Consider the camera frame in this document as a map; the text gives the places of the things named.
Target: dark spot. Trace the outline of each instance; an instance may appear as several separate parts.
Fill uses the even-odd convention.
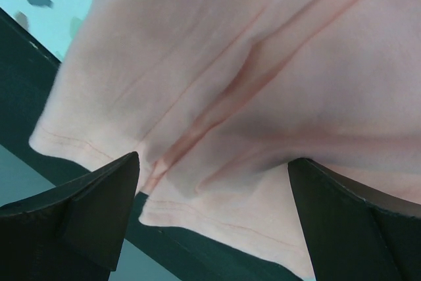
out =
[[[18,11],[16,14],[14,14],[14,19],[21,27],[23,27],[23,29],[29,31],[28,17],[25,14]]]
[[[49,7],[53,8],[53,2],[51,0],[27,0],[30,5],[35,7]]]

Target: seam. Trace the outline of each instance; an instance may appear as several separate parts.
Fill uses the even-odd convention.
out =
[[[185,204],[185,203],[180,203],[180,202],[175,202],[175,201],[163,201],[163,200],[157,201],[157,200],[152,200],[152,199],[148,199],[148,201],[150,201],[152,203],[156,203],[156,204],[167,204],[167,205],[171,205],[173,207],[167,207],[167,206],[160,207],[160,206],[150,206],[150,205],[147,205],[147,208],[167,210],[167,211],[171,211],[171,210],[173,210],[173,211],[182,211],[182,212],[188,213],[188,214],[193,215],[193,216],[199,215],[200,217],[203,217],[203,218],[205,218],[205,219],[207,219],[207,220],[209,220],[211,222],[214,222],[214,224],[217,224],[217,225],[220,225],[220,226],[227,226],[227,227],[230,227],[230,228],[237,228],[237,229],[244,230],[244,231],[247,231],[247,232],[252,232],[252,233],[254,233],[256,235],[262,236],[264,238],[268,238],[269,240],[273,240],[273,241],[278,242],[278,243],[280,243],[282,245],[286,245],[288,247],[292,247],[292,248],[295,248],[295,249],[300,250],[299,247],[296,246],[296,245],[292,245],[290,243],[285,243],[285,242],[282,242],[280,240],[277,240],[276,238],[273,238],[273,237],[270,237],[270,236],[261,234],[260,232],[257,232],[256,230],[253,230],[252,228],[247,228],[247,227],[240,226],[240,225],[234,225],[234,224],[228,224],[228,223],[220,222],[220,221],[218,221],[218,220],[216,220],[214,218],[211,218],[211,217],[208,217],[208,216],[204,215],[203,213],[199,212],[194,207],[192,207],[192,206],[190,206],[188,204]],[[189,212],[188,210],[184,209],[183,207],[187,207],[192,212]]]
[[[181,149],[181,153],[180,153],[180,150],[177,150],[176,149],[176,147],[177,147],[177,145],[178,146],[180,146],[180,143],[181,143],[181,146],[183,147],[183,145],[182,145],[182,142],[180,141],[180,140],[182,140],[182,138],[181,139],[179,139],[168,151],[167,151],[167,155],[169,154],[169,153],[171,153],[171,151],[172,150],[176,150],[176,151],[178,151],[179,153],[177,154],[175,154],[175,157],[173,157],[173,158],[171,158],[171,161],[169,162],[169,163],[167,163],[168,164],[168,168],[164,171],[164,172],[162,172],[162,173],[160,173],[160,174],[158,174],[158,175],[156,175],[156,176],[153,176],[153,178],[155,178],[155,179],[157,179],[158,181],[169,171],[169,170],[171,170],[171,168],[182,158],[182,157],[184,157],[185,155],[187,155],[187,153],[189,152],[189,151],[191,151],[191,149],[193,148],[193,147],[195,147],[205,136],[206,136],[206,134],[210,131],[210,130],[212,130],[213,128],[215,128],[216,126],[218,126],[218,125],[221,125],[223,122],[225,122],[226,120],[228,120],[232,115],[234,115],[234,113],[236,113],[236,112],[238,112],[238,110],[240,109],[240,108],[242,108],[246,103],[248,103],[252,98],[254,98],[255,96],[256,96],[256,94],[259,92],[259,91],[261,91],[261,89],[264,87],[264,86],[266,86],[269,82],[271,82],[275,77],[277,77],[277,75],[281,72],[281,70],[291,61],[291,59],[293,59],[294,58],[294,56],[301,50],[301,48],[303,47],[303,46],[305,46],[312,38],[314,38],[317,34],[319,34],[322,30],[324,30],[325,28],[326,28],[326,26],[328,26],[330,23],[332,23],[333,21],[335,21],[335,20],[337,20],[340,16],[342,16],[345,12],[347,12],[351,7],[353,7],[353,5],[357,2],[357,1],[359,1],[359,0],[348,0],[348,3],[345,3],[345,4],[343,4],[343,6],[344,7],[342,7],[342,8],[339,8],[338,10],[337,10],[337,12],[335,12],[335,13],[333,13],[333,15],[331,16],[331,17],[329,17],[328,19],[327,19],[327,21],[325,21],[325,23],[323,23],[319,28],[317,28],[310,36],[308,36],[306,39],[304,39],[304,41],[302,42],[302,43],[300,43],[298,46],[297,46],[297,48],[296,49],[294,49],[292,52],[291,52],[291,54],[290,55],[288,55],[284,60],[282,60],[280,63],[278,63],[275,67],[273,67],[273,68],[271,68],[266,74],[263,74],[262,76],[260,76],[259,78],[257,78],[256,79],[256,83],[254,83],[254,84],[251,84],[251,87],[250,87],[250,83],[248,83],[248,82],[246,82],[245,83],[245,85],[246,85],[246,87],[248,86],[248,88],[252,88],[253,89],[253,91],[251,92],[251,93],[247,93],[249,90],[251,90],[251,89],[248,89],[247,91],[246,91],[246,95],[245,96],[243,96],[243,98],[242,98],[242,100],[241,101],[239,101],[238,103],[237,103],[237,107],[235,108],[235,109],[232,109],[229,113],[228,113],[228,115],[227,116],[224,116],[224,117],[222,117],[222,118],[219,118],[214,124],[212,124],[212,125],[210,125],[210,126],[208,126],[207,128],[206,128],[206,130],[205,131],[203,131],[203,132],[201,132],[200,133],[200,135],[197,137],[197,139],[196,140],[193,140],[193,142],[191,142],[190,144],[188,144],[188,147],[187,148],[185,148],[185,149]],[[284,30],[285,29],[285,27],[286,26],[288,26],[289,24],[291,24],[296,18],[298,18],[298,17],[300,17],[300,16],[302,16],[304,13],[305,13],[305,11],[307,11],[309,8],[311,8],[313,5],[315,5],[315,4],[317,4],[317,2],[318,2],[318,0],[313,0],[312,2],[310,2],[307,6],[305,6],[301,11],[299,11],[297,14],[295,14],[289,21],[287,21],[283,26],[281,26],[278,30],[276,30],[273,34],[277,34],[277,33],[279,33],[279,32],[281,32],[282,30]],[[223,100],[223,95],[224,95],[224,93],[222,94],[222,97],[220,97],[219,98],[219,100],[216,100],[215,101],[215,104],[214,105],[210,105],[209,107],[208,107],[208,109],[207,110],[205,110],[205,112],[206,111],[210,111],[213,107],[215,107],[215,106],[217,106],[217,104],[218,103],[220,103],[220,102],[222,102],[222,100]]]
[[[266,8],[269,6],[269,4],[272,2],[272,0],[269,0],[264,6],[263,8],[257,13],[257,15],[244,27],[244,29],[242,31],[240,31],[240,33],[238,33],[238,35],[231,41],[229,42],[229,44],[223,48],[223,50],[200,72],[198,73],[198,75],[196,75],[196,77],[194,77],[194,79],[187,85],[187,87],[183,90],[183,92],[181,92],[181,94],[176,98],[176,100],[171,104],[171,106],[165,111],[165,113],[158,119],[158,121],[146,132],[146,134],[143,136],[142,140],[139,141],[139,143],[141,143],[155,128],[156,126],[164,119],[164,117],[172,110],[172,108],[175,106],[175,104],[182,98],[183,95],[186,94],[186,92],[189,90],[189,88],[196,83],[196,81],[198,81],[198,79],[200,79],[200,77],[202,77],[202,75],[204,75],[204,73],[210,68],[212,67],[212,65],[220,58],[222,57],[228,50],[229,48],[231,48],[237,41],[238,39],[250,28],[252,28],[257,20],[259,19],[259,17],[262,15],[262,13],[266,10]]]
[[[58,134],[54,134],[54,133],[52,133],[52,132],[50,132],[50,131],[46,130],[46,129],[42,126],[42,125],[39,125],[39,127],[43,130],[43,132],[45,132],[45,133],[46,133],[46,135],[43,135],[43,134],[38,134],[38,135],[37,135],[37,137],[43,138],[43,139],[45,139],[45,140],[49,140],[49,141],[51,141],[51,142],[53,142],[53,143],[57,143],[57,144],[61,144],[61,145],[69,145],[69,146],[72,146],[72,147],[77,147],[77,148],[80,148],[80,149],[83,149],[85,146],[89,146],[89,147],[90,147],[92,150],[94,150],[96,153],[98,153],[98,154],[100,154],[100,155],[102,155],[102,156],[104,156],[104,157],[106,157],[106,158],[108,158],[108,159],[113,159],[111,156],[108,156],[108,155],[107,155],[107,154],[105,154],[104,152],[102,152],[102,151],[98,150],[97,148],[95,148],[92,144],[90,144],[90,143],[89,143],[89,142],[87,142],[87,141],[78,140],[78,139],[76,139],[76,138],[69,138],[69,137],[66,137],[66,136],[62,136],[62,135],[58,135]],[[56,140],[54,140],[53,138],[59,138],[59,139],[63,140],[63,142],[56,141]],[[94,158],[97,158],[97,159],[100,159],[100,160],[104,161],[104,160],[103,160],[103,158],[104,158],[104,157],[97,157],[97,156],[95,156],[95,155],[92,155],[92,153],[90,153],[90,152],[86,152],[86,153],[88,153],[88,155],[89,155],[89,156],[91,156],[91,157],[94,157]]]

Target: stitched hem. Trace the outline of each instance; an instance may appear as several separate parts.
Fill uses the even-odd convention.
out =
[[[74,161],[90,171],[101,168],[116,159],[94,148],[86,141],[47,131],[40,123],[32,133],[29,145],[42,155]]]
[[[183,203],[148,199],[139,221],[149,226],[176,226],[194,230],[255,257],[278,263],[300,278],[314,278],[307,250],[206,217]]]

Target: pink garment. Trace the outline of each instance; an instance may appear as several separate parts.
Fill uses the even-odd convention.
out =
[[[94,0],[30,145],[138,151],[142,223],[311,277],[286,163],[421,203],[420,48],[420,0]]]

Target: fabric fold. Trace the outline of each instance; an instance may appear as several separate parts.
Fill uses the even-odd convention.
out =
[[[308,278],[288,161],[421,203],[420,20],[419,0],[93,0],[30,145],[90,170],[137,151],[142,223]]]

